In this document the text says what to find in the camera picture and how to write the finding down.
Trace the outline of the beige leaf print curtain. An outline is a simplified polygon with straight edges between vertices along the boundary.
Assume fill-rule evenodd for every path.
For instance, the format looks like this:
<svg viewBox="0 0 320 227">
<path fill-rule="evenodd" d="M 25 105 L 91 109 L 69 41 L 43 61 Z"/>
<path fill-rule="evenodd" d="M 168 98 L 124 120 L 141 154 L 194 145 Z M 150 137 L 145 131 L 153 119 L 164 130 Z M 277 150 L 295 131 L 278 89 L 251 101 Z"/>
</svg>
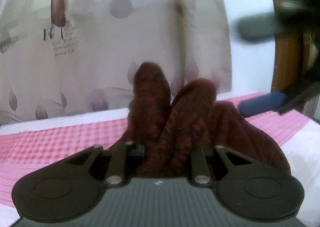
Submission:
<svg viewBox="0 0 320 227">
<path fill-rule="evenodd" d="M 126 108 L 143 62 L 172 95 L 232 88 L 223 0 L 1 0 L 1 124 Z"/>
</svg>

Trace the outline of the pink checkered bed cover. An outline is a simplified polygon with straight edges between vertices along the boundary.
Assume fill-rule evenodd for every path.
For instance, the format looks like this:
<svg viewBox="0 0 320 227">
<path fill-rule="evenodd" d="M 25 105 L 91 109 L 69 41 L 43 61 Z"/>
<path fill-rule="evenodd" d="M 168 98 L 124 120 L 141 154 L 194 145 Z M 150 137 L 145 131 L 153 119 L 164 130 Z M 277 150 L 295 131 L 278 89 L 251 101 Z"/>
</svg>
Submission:
<svg viewBox="0 0 320 227">
<path fill-rule="evenodd" d="M 25 174 L 93 144 L 111 146 L 127 126 L 127 109 L 24 122 L 1 127 L 1 214 L 4 226 L 17 218 L 11 190 Z M 297 111 L 248 118 L 281 146 L 292 174 L 305 189 L 299 218 L 319 222 L 319 125 Z"/>
</svg>

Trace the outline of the brown wooden door frame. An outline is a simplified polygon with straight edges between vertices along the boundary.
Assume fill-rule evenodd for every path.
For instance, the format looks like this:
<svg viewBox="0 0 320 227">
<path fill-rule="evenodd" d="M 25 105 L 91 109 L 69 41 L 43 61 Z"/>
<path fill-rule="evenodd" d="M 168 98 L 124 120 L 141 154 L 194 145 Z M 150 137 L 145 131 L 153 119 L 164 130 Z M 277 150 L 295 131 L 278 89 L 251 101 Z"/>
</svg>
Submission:
<svg viewBox="0 0 320 227">
<path fill-rule="evenodd" d="M 282 0 L 273 0 L 277 7 Z M 273 91 L 283 90 L 293 83 L 299 75 L 310 68 L 314 59 L 311 50 L 312 39 L 319 31 L 319 0 L 305 0 L 312 14 L 306 18 L 311 31 L 294 31 L 276 36 L 276 57 L 273 71 Z"/>
</svg>

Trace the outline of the dark red fuzzy garment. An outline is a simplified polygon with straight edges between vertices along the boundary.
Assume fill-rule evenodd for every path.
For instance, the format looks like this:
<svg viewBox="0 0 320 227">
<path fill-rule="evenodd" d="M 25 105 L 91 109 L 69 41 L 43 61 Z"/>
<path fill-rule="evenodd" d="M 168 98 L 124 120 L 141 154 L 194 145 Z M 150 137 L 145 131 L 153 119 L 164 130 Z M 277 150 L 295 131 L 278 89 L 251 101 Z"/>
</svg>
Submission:
<svg viewBox="0 0 320 227">
<path fill-rule="evenodd" d="M 121 140 L 145 148 L 138 176 L 179 176 L 196 146 L 210 150 L 217 145 L 290 173 L 289 162 L 274 139 L 246 121 L 233 103 L 217 101 L 212 81 L 195 79 L 172 98 L 160 66 L 145 62 L 134 75 L 133 92 Z"/>
</svg>

